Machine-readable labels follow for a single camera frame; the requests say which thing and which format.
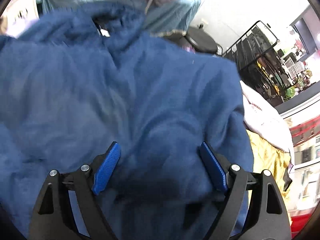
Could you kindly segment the massage bed with teal cover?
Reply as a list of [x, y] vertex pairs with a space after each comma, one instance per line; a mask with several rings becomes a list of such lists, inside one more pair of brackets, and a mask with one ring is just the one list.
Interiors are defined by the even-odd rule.
[[[118, 2], [142, 12], [147, 5], [145, 0], [36, 0], [36, 2], [42, 5], [43, 14], [92, 2]], [[200, 5], [201, 0], [174, 0], [159, 6], [152, 5], [146, 13], [143, 29], [160, 37], [173, 33], [185, 35]]]

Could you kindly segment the gold shiny jacket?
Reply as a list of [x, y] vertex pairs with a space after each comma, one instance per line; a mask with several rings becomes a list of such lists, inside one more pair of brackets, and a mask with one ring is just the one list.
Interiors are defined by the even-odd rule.
[[261, 173], [263, 170], [269, 170], [272, 173], [285, 207], [288, 208], [292, 183], [292, 179], [289, 177], [290, 154], [274, 147], [257, 133], [248, 129], [246, 132], [253, 151], [253, 172]]

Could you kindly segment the pink white knit blanket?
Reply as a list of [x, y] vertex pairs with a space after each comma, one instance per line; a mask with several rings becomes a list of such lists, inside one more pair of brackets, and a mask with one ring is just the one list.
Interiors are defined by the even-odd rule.
[[244, 122], [250, 131], [257, 133], [274, 147], [290, 154], [295, 163], [295, 152], [287, 122], [258, 92], [240, 81], [244, 106]]

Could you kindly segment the navy blue puffer jacket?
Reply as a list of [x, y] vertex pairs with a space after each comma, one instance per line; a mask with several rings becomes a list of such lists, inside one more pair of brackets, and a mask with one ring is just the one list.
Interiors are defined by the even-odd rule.
[[152, 37], [143, 21], [97, 2], [1, 37], [1, 205], [23, 235], [49, 171], [114, 141], [121, 156], [97, 201], [119, 239], [203, 239], [223, 197], [202, 142], [252, 170], [236, 65]]

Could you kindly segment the black round stool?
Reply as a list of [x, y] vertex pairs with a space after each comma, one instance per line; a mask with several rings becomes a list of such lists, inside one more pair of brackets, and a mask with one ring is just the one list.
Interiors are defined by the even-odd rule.
[[217, 43], [203, 29], [189, 27], [184, 37], [197, 52], [216, 54], [218, 51]]

